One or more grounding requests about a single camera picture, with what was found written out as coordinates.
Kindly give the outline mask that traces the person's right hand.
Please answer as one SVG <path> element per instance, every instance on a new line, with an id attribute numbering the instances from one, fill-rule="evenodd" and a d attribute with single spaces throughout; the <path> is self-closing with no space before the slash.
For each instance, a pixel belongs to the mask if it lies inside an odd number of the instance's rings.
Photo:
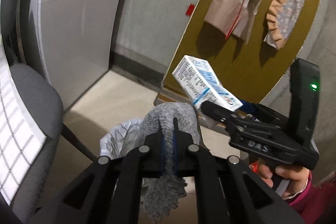
<path id="1" fill-rule="evenodd" d="M 273 187 L 273 177 L 278 175 L 283 179 L 289 180 L 289 185 L 284 191 L 282 197 L 288 197 L 305 190 L 309 181 L 310 170 L 303 166 L 279 165 L 275 168 L 268 166 L 263 159 L 256 162 L 256 173 L 269 186 Z"/>

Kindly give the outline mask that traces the pink sleeve forearm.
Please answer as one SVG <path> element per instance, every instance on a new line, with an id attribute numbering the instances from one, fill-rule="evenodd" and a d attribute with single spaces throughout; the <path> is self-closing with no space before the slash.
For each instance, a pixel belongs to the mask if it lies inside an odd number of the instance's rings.
<path id="1" fill-rule="evenodd" d="M 335 170 L 312 183 L 309 174 L 304 190 L 287 197 L 287 203 L 302 217 L 305 223 L 334 223 L 335 221 Z"/>

